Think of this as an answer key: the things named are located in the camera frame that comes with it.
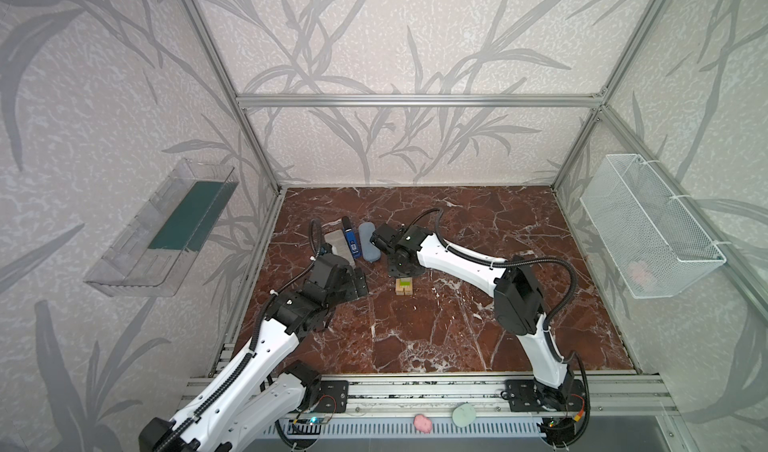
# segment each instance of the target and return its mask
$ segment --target metal frame bar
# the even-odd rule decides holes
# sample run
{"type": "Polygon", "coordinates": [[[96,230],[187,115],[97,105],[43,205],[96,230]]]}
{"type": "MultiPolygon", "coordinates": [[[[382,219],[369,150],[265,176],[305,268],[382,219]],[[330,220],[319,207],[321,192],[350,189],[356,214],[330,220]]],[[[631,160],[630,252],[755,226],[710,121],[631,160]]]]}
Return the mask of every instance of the metal frame bar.
{"type": "Polygon", "coordinates": [[[624,80],[630,66],[638,57],[643,45],[648,41],[648,37],[661,21],[661,17],[667,10],[672,0],[650,0],[645,12],[640,19],[638,26],[635,27],[629,42],[624,47],[618,62],[613,71],[608,76],[608,81],[603,88],[603,104],[607,104],[610,98],[618,90],[619,83],[624,80]]]}
{"type": "MultiPolygon", "coordinates": [[[[677,409],[659,375],[638,375],[630,370],[587,372],[594,416],[677,417],[677,409]]],[[[456,374],[339,374],[322,380],[350,382],[347,413],[334,418],[451,417],[459,404],[470,403],[479,417],[536,417],[552,412],[511,412],[501,398],[504,381],[532,379],[529,372],[456,374]]],[[[179,408],[197,397],[212,379],[191,378],[179,408]]]]}
{"type": "MultiPolygon", "coordinates": [[[[565,203],[563,203],[563,197],[560,194],[555,194],[554,196],[555,201],[558,203],[558,207],[560,207],[560,210],[562,212],[563,218],[565,219],[565,224],[568,226],[568,229],[571,231],[571,236],[574,238],[574,242],[576,242],[576,248],[578,249],[579,253],[581,254],[581,257],[584,258],[584,264],[587,265],[587,270],[589,271],[590,277],[599,277],[600,275],[594,270],[594,266],[592,265],[592,261],[589,260],[589,254],[584,249],[584,246],[581,244],[581,240],[579,240],[576,237],[576,234],[574,231],[576,230],[576,226],[571,223],[571,218],[568,216],[568,214],[565,213],[565,210],[567,210],[565,203]]],[[[605,295],[602,287],[596,287],[598,290],[598,295],[600,295],[600,300],[603,301],[603,303],[611,303],[612,297],[608,297],[605,295]]],[[[610,322],[616,327],[616,332],[619,335],[619,339],[621,340],[622,345],[624,345],[624,349],[627,350],[627,355],[629,355],[629,359],[632,361],[632,364],[635,366],[635,370],[638,371],[639,374],[643,373],[643,370],[638,366],[638,363],[640,362],[638,360],[638,354],[634,351],[634,346],[630,344],[629,342],[624,340],[624,335],[619,329],[619,320],[618,320],[618,314],[616,310],[613,307],[606,307],[605,311],[608,313],[608,318],[610,319],[610,322]]]]}
{"type": "MultiPolygon", "coordinates": [[[[613,71],[608,76],[608,81],[605,83],[602,90],[600,90],[602,101],[598,106],[608,104],[611,97],[616,93],[619,83],[624,79],[624,76],[626,76],[630,66],[638,57],[640,50],[648,41],[648,37],[656,28],[664,11],[667,10],[667,7],[671,2],[672,0],[650,0],[648,2],[648,6],[646,6],[643,16],[640,17],[640,21],[634,28],[629,41],[624,46],[624,50],[621,52],[618,62],[616,62],[613,71]]],[[[568,155],[566,155],[565,160],[563,161],[563,166],[554,178],[552,188],[557,189],[562,185],[565,176],[571,171],[577,157],[581,154],[584,146],[589,142],[592,130],[594,130],[594,114],[590,114],[590,119],[592,120],[585,121],[584,126],[581,127],[573,147],[568,151],[568,155]]]]}
{"type": "Polygon", "coordinates": [[[255,153],[259,165],[264,170],[267,178],[269,178],[270,186],[275,192],[275,195],[277,195],[280,192],[280,183],[277,181],[274,170],[270,167],[270,162],[266,159],[266,154],[264,153],[264,149],[262,148],[258,137],[256,137],[254,128],[245,116],[243,109],[237,104],[237,93],[232,86],[232,81],[230,80],[229,75],[226,73],[224,62],[219,56],[218,51],[216,51],[216,45],[214,45],[214,40],[211,38],[210,31],[208,30],[208,27],[206,27],[202,11],[197,6],[195,0],[179,0],[179,5],[181,5],[184,14],[187,15],[187,19],[197,37],[197,41],[200,43],[208,62],[214,70],[216,80],[219,82],[219,85],[224,92],[225,100],[232,108],[235,121],[237,121],[237,124],[240,126],[240,132],[245,136],[246,142],[255,153]]]}
{"type": "Polygon", "coordinates": [[[280,193],[274,197],[270,209],[266,214],[264,228],[259,234],[259,239],[254,245],[254,250],[251,252],[246,275],[240,282],[232,308],[227,314],[224,329],[219,336],[218,342],[216,342],[215,353],[210,359],[209,370],[211,370],[211,373],[216,371],[217,364],[220,362],[222,347],[229,342],[235,342],[237,340],[237,335],[240,333],[240,328],[243,326],[243,318],[245,317],[248,303],[250,303],[250,298],[254,295],[256,279],[259,277],[262,265],[264,265],[266,250],[270,244],[272,234],[274,233],[277,217],[280,215],[280,209],[283,207],[286,192],[287,188],[283,188],[280,193]]]}
{"type": "Polygon", "coordinates": [[[558,170],[558,173],[554,176],[554,181],[552,182],[553,190],[560,188],[560,186],[563,184],[563,181],[565,181],[565,178],[568,177],[568,172],[573,168],[576,160],[578,160],[581,151],[585,146],[587,146],[587,143],[592,136],[592,130],[594,130],[594,126],[598,124],[597,118],[598,109],[592,108],[589,111],[589,115],[587,115],[587,119],[581,125],[581,130],[579,130],[578,135],[576,135],[574,143],[568,150],[568,154],[565,156],[565,160],[563,160],[562,166],[558,170]]]}
{"type": "Polygon", "coordinates": [[[699,452],[699,447],[681,416],[660,415],[656,420],[670,452],[699,452]]]}
{"type": "Polygon", "coordinates": [[[653,152],[648,149],[645,143],[638,139],[638,136],[632,132],[629,125],[610,106],[600,107],[598,119],[602,119],[630,153],[639,154],[645,160],[653,161],[650,163],[650,167],[657,171],[659,177],[676,195],[684,196],[680,198],[681,202],[702,226],[704,231],[713,240],[725,242],[718,244],[726,258],[726,263],[723,266],[725,275],[734,284],[735,288],[744,295],[746,301],[754,305],[754,308],[760,313],[763,320],[768,323],[768,287],[763,279],[754,272],[754,269],[746,261],[744,255],[741,255],[741,252],[728,243],[728,238],[709,219],[701,207],[698,206],[696,200],[690,196],[685,196],[687,193],[683,186],[674,179],[673,175],[660,162],[655,161],[656,157],[653,152]]]}
{"type": "Polygon", "coordinates": [[[598,94],[241,94],[240,107],[598,107],[598,94]]]}

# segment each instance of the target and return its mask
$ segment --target pink clay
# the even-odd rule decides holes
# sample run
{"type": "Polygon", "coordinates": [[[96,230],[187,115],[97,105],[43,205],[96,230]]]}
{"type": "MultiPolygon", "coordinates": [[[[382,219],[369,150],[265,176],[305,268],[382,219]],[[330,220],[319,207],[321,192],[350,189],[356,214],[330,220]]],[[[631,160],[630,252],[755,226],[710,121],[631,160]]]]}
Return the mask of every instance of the pink clay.
{"type": "Polygon", "coordinates": [[[419,432],[429,434],[432,432],[432,421],[419,414],[413,419],[413,427],[415,427],[419,432]]]}

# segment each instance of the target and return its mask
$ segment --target leaf pattern wallpaper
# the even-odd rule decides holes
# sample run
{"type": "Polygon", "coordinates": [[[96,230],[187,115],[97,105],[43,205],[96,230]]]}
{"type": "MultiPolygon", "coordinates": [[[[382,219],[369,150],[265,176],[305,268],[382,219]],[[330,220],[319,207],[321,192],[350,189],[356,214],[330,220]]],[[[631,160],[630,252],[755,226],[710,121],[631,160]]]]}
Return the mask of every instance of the leaf pattern wallpaper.
{"type": "MultiPolygon", "coordinates": [[[[673,0],[612,107],[768,277],[768,0],[673,0]]],[[[559,192],[638,365],[664,377],[701,450],[768,441],[768,328],[722,271],[676,297],[633,299],[579,203],[609,153],[599,125],[559,192]]]]}
{"type": "MultiPolygon", "coordinates": [[[[648,0],[198,0],[241,94],[594,93],[648,0]]],[[[249,110],[287,184],[548,184],[582,109],[249,110]]]]}
{"type": "Polygon", "coordinates": [[[0,0],[0,449],[136,450],[207,373],[275,195],[176,0],[0,0]],[[174,297],[84,284],[181,158],[240,185],[174,297]]]}

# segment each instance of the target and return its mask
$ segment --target wood block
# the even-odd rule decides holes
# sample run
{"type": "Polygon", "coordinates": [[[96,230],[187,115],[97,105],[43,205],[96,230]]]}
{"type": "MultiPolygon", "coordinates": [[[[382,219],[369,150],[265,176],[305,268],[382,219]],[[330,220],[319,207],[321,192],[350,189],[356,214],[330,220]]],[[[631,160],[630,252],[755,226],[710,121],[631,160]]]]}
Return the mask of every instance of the wood block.
{"type": "Polygon", "coordinates": [[[395,280],[395,293],[398,295],[413,295],[413,279],[401,277],[395,280]]]}

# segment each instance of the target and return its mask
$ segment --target white wire basket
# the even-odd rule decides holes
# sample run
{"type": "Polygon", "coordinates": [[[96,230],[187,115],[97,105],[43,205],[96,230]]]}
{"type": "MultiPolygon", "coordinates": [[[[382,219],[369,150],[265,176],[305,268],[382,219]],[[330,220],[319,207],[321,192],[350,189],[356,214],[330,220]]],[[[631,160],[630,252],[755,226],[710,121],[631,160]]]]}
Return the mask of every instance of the white wire basket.
{"type": "Polygon", "coordinates": [[[725,263],[640,155],[606,155],[581,204],[635,298],[672,297],[725,263]]]}

